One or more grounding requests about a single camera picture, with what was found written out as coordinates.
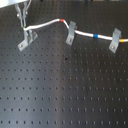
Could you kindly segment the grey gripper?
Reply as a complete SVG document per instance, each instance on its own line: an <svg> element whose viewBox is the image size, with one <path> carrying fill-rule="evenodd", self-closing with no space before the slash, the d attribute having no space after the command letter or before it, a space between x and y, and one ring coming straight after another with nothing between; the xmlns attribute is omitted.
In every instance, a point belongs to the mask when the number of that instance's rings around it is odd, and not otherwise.
<svg viewBox="0 0 128 128"><path fill-rule="evenodd" d="M12 0L12 3L15 4L15 9L17 11L17 17L21 19L21 27L26 27L26 12L27 12L27 3L24 3L23 12L21 12L21 9L19 7L18 3L27 2L28 4L31 4L32 0Z"/></svg>

